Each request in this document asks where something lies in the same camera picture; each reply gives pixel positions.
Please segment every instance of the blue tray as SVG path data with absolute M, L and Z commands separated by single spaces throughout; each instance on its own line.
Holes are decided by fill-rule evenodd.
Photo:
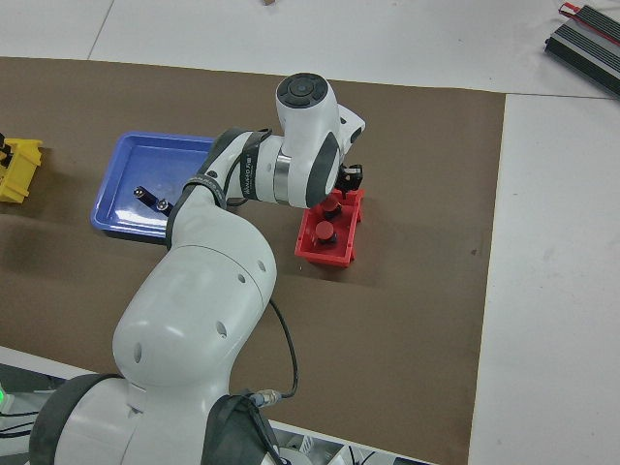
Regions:
M 163 239 L 166 216 L 138 201 L 134 189 L 143 186 L 157 198 L 175 203 L 185 182 L 208 156 L 212 142 L 212 138 L 173 134 L 123 135 L 90 215 L 93 226 L 125 238 Z

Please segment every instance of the silver metal ring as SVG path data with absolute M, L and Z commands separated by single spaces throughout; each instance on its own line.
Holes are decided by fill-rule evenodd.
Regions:
M 278 158 L 275 161 L 273 170 L 273 195 L 278 203 L 284 205 L 289 204 L 289 168 L 291 166 L 291 157 L 278 152 Z

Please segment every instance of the brown mat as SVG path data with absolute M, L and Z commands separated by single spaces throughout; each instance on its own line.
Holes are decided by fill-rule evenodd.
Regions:
M 279 77 L 61 60 L 0 59 L 0 131 L 44 141 L 24 205 L 0 205 L 0 345 L 114 370 L 111 336 L 161 246 L 105 237 L 89 212 L 116 139 L 130 130 L 217 136 L 273 127 Z M 297 397 L 272 419 L 443 464 L 471 430 L 504 95 L 333 82 L 367 131 L 357 261 L 294 256 L 301 211 L 239 213 L 274 249 L 274 297 L 300 363 Z M 232 388 L 290 383 L 265 313 Z

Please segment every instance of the yellow plastic container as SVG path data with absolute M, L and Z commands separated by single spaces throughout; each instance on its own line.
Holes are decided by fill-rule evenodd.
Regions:
M 5 139 L 13 152 L 7 168 L 0 166 L 0 202 L 22 203 L 28 197 L 28 187 L 41 165 L 42 142 L 34 139 Z

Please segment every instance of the white robotic arm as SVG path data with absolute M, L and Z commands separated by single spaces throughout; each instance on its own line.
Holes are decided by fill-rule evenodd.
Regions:
M 237 443 L 231 451 L 232 436 L 213 436 L 222 434 L 225 414 L 245 405 L 240 396 L 237 410 L 225 402 L 229 378 L 276 278 L 266 240 L 226 210 L 227 200 L 299 207 L 321 202 L 364 122 L 338 106 L 316 75 L 282 81 L 276 105 L 284 137 L 233 129 L 214 142 L 170 214 L 170 251 L 114 333 L 114 359 L 124 379 L 84 378 L 59 389 L 33 428 L 31 465 L 280 461 L 273 450 L 267 453 L 270 430 L 255 414 L 258 433 L 247 440 L 254 452 Z M 252 456 L 256 450 L 259 459 Z

